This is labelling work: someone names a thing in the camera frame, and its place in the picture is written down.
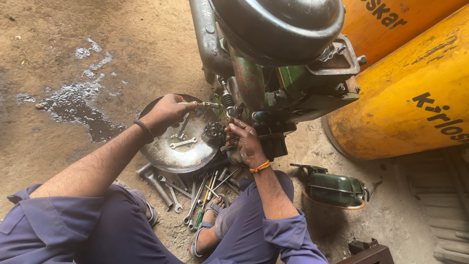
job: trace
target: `orange thread bracelet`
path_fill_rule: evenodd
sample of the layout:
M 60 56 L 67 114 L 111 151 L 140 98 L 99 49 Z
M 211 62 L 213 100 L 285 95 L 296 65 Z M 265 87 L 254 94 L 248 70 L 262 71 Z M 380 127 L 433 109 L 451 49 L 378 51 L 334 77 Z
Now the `orange thread bracelet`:
M 265 169 L 269 166 L 270 166 L 270 161 L 267 160 L 264 164 L 260 165 L 259 167 L 255 168 L 255 169 L 249 169 L 249 170 L 251 171 L 251 173 L 256 173 L 256 172 L 258 172 L 260 170 L 263 170 L 263 169 Z

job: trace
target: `yellow gas cylinder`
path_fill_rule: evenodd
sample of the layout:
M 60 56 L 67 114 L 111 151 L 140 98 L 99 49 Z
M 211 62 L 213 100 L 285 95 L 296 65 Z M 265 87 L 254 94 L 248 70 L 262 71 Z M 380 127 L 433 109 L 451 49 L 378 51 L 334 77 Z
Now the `yellow gas cylinder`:
M 378 159 L 469 142 L 469 5 L 356 76 L 360 99 L 323 117 L 345 156 Z
M 381 60 L 445 17 L 468 0 L 343 0 L 342 34 L 355 54 L 365 55 L 362 70 Z

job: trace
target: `sleeve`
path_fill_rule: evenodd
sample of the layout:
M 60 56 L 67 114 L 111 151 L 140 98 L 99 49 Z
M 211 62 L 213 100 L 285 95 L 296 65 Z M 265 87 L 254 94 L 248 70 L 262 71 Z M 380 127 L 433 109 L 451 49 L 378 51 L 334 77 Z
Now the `sleeve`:
M 304 213 L 286 219 L 263 220 L 264 239 L 280 248 L 280 259 L 287 264 L 326 264 L 327 260 L 311 241 Z
M 103 197 L 30 199 L 38 187 L 8 197 L 15 206 L 0 223 L 0 263 L 72 263 L 74 248 L 96 226 Z

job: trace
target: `blue pants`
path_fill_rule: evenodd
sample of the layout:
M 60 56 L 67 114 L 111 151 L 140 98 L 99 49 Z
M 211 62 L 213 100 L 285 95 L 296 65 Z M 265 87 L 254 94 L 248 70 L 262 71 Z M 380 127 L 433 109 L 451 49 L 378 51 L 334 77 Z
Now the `blue pants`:
M 282 171 L 275 171 L 275 175 L 293 201 L 291 179 Z M 213 228 L 218 225 L 217 237 L 223 237 L 204 263 L 219 258 L 236 263 L 274 264 L 280 250 L 264 240 L 264 210 L 256 182 L 250 183 L 242 178 L 240 186 L 242 189 L 245 187 L 244 192 L 229 208 L 222 210 L 220 219 L 217 218 Z M 159 241 L 142 213 L 145 205 L 141 200 L 123 188 L 118 191 L 108 190 L 105 199 L 95 230 L 74 257 L 76 263 L 183 263 Z

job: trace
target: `black bracelet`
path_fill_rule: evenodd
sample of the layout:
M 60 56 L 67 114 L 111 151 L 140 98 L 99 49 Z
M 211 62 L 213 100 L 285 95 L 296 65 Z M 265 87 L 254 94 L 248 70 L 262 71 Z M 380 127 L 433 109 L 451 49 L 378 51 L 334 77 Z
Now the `black bracelet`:
M 141 128 L 143 128 L 144 131 L 147 132 L 147 134 L 151 137 L 150 140 L 148 140 L 147 144 L 150 144 L 152 143 L 154 140 L 155 140 L 155 137 L 153 136 L 153 133 L 151 132 L 151 130 L 145 125 L 144 122 L 138 120 L 138 119 L 134 119 L 134 124 L 137 124 L 139 125 Z

